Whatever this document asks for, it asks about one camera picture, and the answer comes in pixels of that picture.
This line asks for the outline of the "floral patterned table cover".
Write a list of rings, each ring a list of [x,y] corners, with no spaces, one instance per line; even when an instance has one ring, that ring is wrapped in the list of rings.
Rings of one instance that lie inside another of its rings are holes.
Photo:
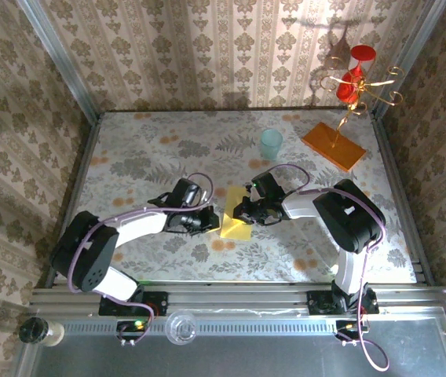
[[[386,217],[386,239],[367,263],[373,284],[413,284],[415,272],[400,227],[371,118],[352,117],[342,133],[366,150],[349,172],[302,142],[316,124],[334,126],[335,110],[234,112],[109,112],[104,114],[77,210],[108,218],[143,207],[192,175],[214,185],[217,214],[229,186],[243,186],[271,170],[285,189],[331,187],[352,180]],[[261,133],[283,135],[276,160],[263,159]],[[198,236],[162,233],[119,247],[113,266],[143,281],[330,282],[338,246],[315,218],[252,229],[250,241],[229,240],[219,231]]]

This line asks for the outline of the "pale blue plastic cup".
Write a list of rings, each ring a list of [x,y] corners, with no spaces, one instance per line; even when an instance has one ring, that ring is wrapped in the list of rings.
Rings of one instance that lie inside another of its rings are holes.
[[[276,160],[282,143],[283,135],[281,132],[275,129],[264,130],[261,133],[261,157],[270,161]]]

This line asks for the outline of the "grey metal tray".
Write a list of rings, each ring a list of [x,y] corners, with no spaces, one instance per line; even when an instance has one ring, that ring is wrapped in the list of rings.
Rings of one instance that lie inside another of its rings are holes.
[[[112,320],[67,320],[53,347],[25,344],[9,377],[446,377],[446,312],[370,319],[362,342],[341,320],[196,315],[191,342],[172,343],[164,320],[122,345]]]

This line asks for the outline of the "red wine glass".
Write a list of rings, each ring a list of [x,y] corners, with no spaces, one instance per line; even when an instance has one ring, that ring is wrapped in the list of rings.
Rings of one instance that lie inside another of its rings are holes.
[[[376,51],[368,45],[357,45],[350,50],[349,70],[338,84],[336,97],[343,103],[352,104],[357,99],[358,82],[365,79],[376,58]]]

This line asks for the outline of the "aluminium front rail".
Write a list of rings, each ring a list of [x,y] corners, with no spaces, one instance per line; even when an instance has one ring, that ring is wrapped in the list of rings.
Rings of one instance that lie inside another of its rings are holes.
[[[428,312],[446,307],[446,289],[422,284],[375,284],[381,313]],[[251,317],[302,317],[309,314],[308,291],[330,291],[330,284],[295,283],[159,283],[139,291],[168,293],[166,316],[177,310]],[[94,318],[101,297],[97,293],[71,293],[64,284],[34,290],[28,306],[33,314],[63,318]]]

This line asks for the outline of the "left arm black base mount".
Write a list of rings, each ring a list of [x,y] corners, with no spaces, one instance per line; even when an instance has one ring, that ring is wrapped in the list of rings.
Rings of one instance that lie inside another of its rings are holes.
[[[131,298],[131,302],[149,306],[156,317],[164,317],[169,305],[168,296],[165,291],[139,291]],[[98,314],[105,317],[147,317],[149,311],[137,306],[119,305],[108,298],[102,298]]]

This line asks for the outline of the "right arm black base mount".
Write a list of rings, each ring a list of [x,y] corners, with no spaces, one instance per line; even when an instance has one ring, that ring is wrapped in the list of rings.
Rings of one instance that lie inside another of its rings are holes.
[[[355,314],[359,294],[346,295],[343,291],[308,291],[307,304],[310,315]],[[362,314],[379,314],[376,293],[365,289],[361,296]]]

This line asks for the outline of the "aluminium side rail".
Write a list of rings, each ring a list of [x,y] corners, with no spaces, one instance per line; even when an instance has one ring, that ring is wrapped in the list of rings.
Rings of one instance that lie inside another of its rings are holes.
[[[65,229],[69,226],[73,216],[75,215],[76,209],[79,204],[79,199],[81,196],[82,188],[84,186],[86,175],[90,166],[90,160],[93,156],[93,151],[95,149],[95,145],[98,141],[98,136],[101,130],[102,120],[104,117],[104,113],[100,114],[97,118],[95,124],[90,127],[89,136],[84,145],[84,149],[82,152],[82,158],[78,164],[77,174],[75,175],[74,184],[70,190],[70,196],[68,205],[66,206],[63,218],[61,222],[60,232],[58,238],[61,238]]]
[[[404,240],[411,255],[411,263],[414,266],[415,278],[418,284],[434,286],[436,282],[427,261],[426,253],[415,224],[415,219],[413,218],[411,212],[408,198],[406,197],[404,186],[400,179],[397,164],[393,157],[393,152],[382,124],[382,120],[377,119],[372,115],[371,123],[378,142],[383,165],[389,179],[389,185],[393,194],[394,203],[396,204],[400,227],[403,231]]]

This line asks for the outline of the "aluminium corner post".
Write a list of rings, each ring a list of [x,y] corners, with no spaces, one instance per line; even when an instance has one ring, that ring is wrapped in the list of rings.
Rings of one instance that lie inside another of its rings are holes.
[[[393,79],[393,82],[383,86],[379,96],[384,101],[376,101],[371,111],[374,119],[381,119],[389,108],[397,106],[397,103],[403,100],[400,88],[407,75],[411,72],[416,59],[430,38],[445,8],[446,0],[425,0],[420,14],[412,23],[413,28],[404,47],[391,60],[387,79]]]
[[[87,122],[94,128],[98,124],[100,113],[94,105],[82,76],[77,72],[76,65],[71,61],[68,50],[64,47],[42,4],[39,0],[17,1],[60,72],[62,79],[71,91]]]

